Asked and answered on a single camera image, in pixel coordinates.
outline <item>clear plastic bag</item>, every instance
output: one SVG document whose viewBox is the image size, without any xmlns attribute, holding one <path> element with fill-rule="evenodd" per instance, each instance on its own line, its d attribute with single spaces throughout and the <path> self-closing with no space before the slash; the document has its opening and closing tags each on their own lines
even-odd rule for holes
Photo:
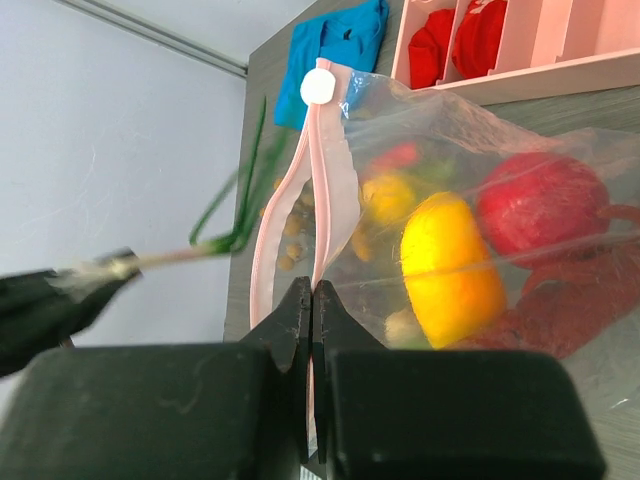
<svg viewBox="0 0 640 480">
<path fill-rule="evenodd" d="M 252 323 L 271 310 L 283 230 L 311 179 L 313 202 L 302 204 L 315 223 L 294 236 L 315 245 L 314 285 L 331 280 L 385 345 L 542 351 L 562 360 L 592 411 L 634 398 L 640 136 L 546 138 L 445 91 L 322 59 L 318 68 L 336 89 L 310 106 L 266 208 Z"/>
</svg>

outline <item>red cloth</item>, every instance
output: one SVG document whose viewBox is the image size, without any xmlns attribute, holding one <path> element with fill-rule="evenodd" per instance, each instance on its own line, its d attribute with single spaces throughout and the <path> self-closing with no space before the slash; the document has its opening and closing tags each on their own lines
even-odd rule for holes
<svg viewBox="0 0 640 480">
<path fill-rule="evenodd" d="M 409 42 L 411 88 L 426 88 L 444 76 L 455 9 L 432 12 Z"/>
<path fill-rule="evenodd" d="M 473 0 L 453 41 L 453 64 L 464 78 L 495 68 L 507 0 Z"/>
</svg>

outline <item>red apple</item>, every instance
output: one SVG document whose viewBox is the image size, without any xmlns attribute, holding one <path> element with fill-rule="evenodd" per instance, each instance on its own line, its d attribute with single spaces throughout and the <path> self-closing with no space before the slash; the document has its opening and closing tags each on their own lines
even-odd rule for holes
<svg viewBox="0 0 640 480">
<path fill-rule="evenodd" d="M 478 196 L 478 219 L 493 248 L 523 268 L 558 261 L 575 251 L 572 240 L 604 233 L 597 212 L 609 192 L 596 173 L 575 158 L 553 153 L 516 154 L 493 170 Z"/>
</svg>

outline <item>yellow fruit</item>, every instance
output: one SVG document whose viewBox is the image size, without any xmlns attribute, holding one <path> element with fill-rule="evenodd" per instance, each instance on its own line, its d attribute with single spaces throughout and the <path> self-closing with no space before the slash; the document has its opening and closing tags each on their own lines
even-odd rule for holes
<svg viewBox="0 0 640 480">
<path fill-rule="evenodd" d="M 356 257 L 361 262 L 367 263 L 371 261 L 373 252 L 371 251 L 367 234 L 361 224 L 356 227 L 353 235 L 351 235 L 351 248 L 353 248 Z"/>
<path fill-rule="evenodd" d="M 416 196 L 399 175 L 374 177 L 362 186 L 362 199 L 373 220 L 379 225 L 393 225 L 405 220 L 416 206 Z"/>
<path fill-rule="evenodd" d="M 459 196 L 425 200 L 405 227 L 400 255 L 411 306 L 433 348 L 487 326 L 506 308 L 502 280 Z"/>
</svg>

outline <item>white wall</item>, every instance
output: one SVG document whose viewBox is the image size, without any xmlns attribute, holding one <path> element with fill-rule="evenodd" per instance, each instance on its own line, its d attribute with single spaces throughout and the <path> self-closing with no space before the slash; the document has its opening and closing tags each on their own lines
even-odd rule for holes
<svg viewBox="0 0 640 480">
<path fill-rule="evenodd" d="M 241 62 L 315 0 L 100 0 Z"/>
<path fill-rule="evenodd" d="M 0 62 L 0 274 L 187 245 L 237 168 L 242 80 L 49 0 L 0 0 Z M 228 278 L 151 272 L 77 344 L 221 340 Z"/>
</svg>

